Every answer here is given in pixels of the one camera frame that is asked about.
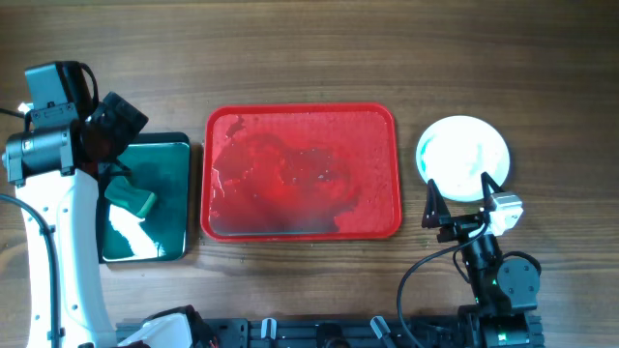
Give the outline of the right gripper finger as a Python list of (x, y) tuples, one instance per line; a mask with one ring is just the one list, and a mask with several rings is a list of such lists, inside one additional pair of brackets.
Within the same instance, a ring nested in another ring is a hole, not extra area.
[(439, 228), (451, 223), (451, 214), (433, 179), (427, 181), (427, 201), (423, 213), (423, 228)]
[(490, 204), (490, 197), (494, 193), (503, 192), (503, 189), (492, 179), (492, 177), (487, 172), (483, 172), (481, 174), (481, 183), (482, 183), (484, 207), (488, 208)]

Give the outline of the white pink plate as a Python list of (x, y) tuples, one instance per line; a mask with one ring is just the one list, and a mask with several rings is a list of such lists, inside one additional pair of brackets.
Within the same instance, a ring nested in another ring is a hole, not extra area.
[(419, 139), (415, 162), (424, 181), (433, 180), (443, 197), (458, 202), (483, 198), (485, 172), (503, 185), (511, 166), (507, 143), (498, 130), (466, 115), (430, 125)]

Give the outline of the green yellow sponge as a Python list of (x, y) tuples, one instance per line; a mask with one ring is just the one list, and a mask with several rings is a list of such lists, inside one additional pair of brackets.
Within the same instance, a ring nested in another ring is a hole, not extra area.
[(145, 218), (158, 197), (152, 191), (136, 188), (126, 177), (115, 177), (107, 185), (104, 197), (112, 204), (138, 218)]

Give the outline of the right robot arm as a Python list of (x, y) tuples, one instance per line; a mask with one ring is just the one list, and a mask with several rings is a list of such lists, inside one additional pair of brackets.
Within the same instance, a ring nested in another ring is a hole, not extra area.
[(422, 226), (437, 228), (439, 243), (455, 242), (476, 302), (458, 309), (458, 335), (465, 347), (531, 347), (539, 341), (530, 314), (538, 307), (542, 267), (522, 251), (504, 252), (498, 238), (523, 214), (521, 199), (481, 174), (483, 207), (451, 215), (438, 185), (427, 182)]

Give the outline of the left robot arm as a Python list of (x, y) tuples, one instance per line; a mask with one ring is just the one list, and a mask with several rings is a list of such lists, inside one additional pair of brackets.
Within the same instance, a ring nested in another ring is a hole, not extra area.
[(2, 163), (22, 212), (32, 347), (214, 347), (190, 305), (124, 330), (103, 299), (104, 263), (172, 261), (188, 244), (191, 143), (148, 133), (147, 117), (116, 93), (101, 96), (76, 61), (28, 68), (31, 102), (17, 114)]

